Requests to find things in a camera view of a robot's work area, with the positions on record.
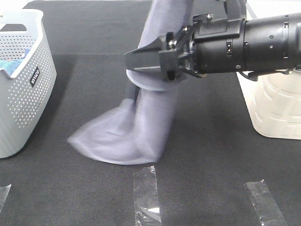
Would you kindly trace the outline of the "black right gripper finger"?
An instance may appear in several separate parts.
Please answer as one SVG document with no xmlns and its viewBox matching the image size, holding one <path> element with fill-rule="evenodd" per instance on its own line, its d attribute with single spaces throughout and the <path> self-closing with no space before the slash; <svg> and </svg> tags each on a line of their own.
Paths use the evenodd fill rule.
<svg viewBox="0 0 301 226">
<path fill-rule="evenodd" d="M 164 37 L 137 48 L 124 55 L 126 68 L 131 71 L 177 71 L 178 56 L 176 49 L 167 49 Z"/>
</svg>

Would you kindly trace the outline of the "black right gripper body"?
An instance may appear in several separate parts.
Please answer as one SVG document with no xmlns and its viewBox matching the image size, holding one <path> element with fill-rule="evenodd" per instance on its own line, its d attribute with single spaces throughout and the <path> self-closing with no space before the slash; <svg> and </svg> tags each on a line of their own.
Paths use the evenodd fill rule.
<svg viewBox="0 0 301 226">
<path fill-rule="evenodd" d="M 176 73 L 204 77 L 239 72 L 244 63 L 245 17 L 209 19 L 196 15 L 193 24 L 168 32 L 158 51 L 160 71 L 174 80 Z"/>
</svg>

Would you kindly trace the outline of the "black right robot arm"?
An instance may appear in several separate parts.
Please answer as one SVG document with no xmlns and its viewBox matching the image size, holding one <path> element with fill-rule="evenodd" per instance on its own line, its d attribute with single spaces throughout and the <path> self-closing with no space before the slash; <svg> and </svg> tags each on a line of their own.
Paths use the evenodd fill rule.
<svg viewBox="0 0 301 226">
<path fill-rule="evenodd" d="M 196 15 L 179 32 L 127 52 L 125 64 L 167 81 L 179 73 L 199 78 L 238 72 L 252 81 L 271 73 L 289 74 L 301 67 L 301 16 L 229 20 Z"/>
</svg>

